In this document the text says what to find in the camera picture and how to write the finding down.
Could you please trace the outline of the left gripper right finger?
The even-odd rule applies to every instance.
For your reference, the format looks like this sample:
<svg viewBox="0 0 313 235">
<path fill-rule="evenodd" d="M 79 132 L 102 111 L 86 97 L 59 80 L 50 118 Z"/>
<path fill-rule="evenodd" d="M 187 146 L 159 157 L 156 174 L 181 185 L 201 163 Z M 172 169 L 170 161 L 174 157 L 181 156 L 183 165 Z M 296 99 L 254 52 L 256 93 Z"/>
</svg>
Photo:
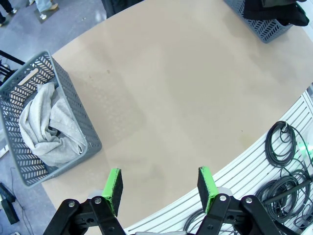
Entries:
<svg viewBox="0 0 313 235">
<path fill-rule="evenodd" d="M 199 168 L 197 187 L 205 213 L 197 235 L 218 235 L 223 224 L 231 224 L 241 235 L 280 234 L 256 196 L 247 195 L 238 200 L 220 193 L 206 166 Z"/>
</svg>

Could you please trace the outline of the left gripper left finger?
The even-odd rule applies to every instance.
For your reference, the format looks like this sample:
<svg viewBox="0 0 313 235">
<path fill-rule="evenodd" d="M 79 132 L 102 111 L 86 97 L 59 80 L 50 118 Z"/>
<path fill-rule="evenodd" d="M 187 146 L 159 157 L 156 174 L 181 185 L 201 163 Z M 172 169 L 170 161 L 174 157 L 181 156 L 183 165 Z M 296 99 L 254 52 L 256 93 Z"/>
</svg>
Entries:
<svg viewBox="0 0 313 235">
<path fill-rule="evenodd" d="M 111 169 L 101 195 L 79 203 L 64 200 L 44 231 L 45 235 L 84 235 L 98 227 L 103 235 L 124 235 L 117 215 L 123 191 L 121 169 Z"/>
</svg>

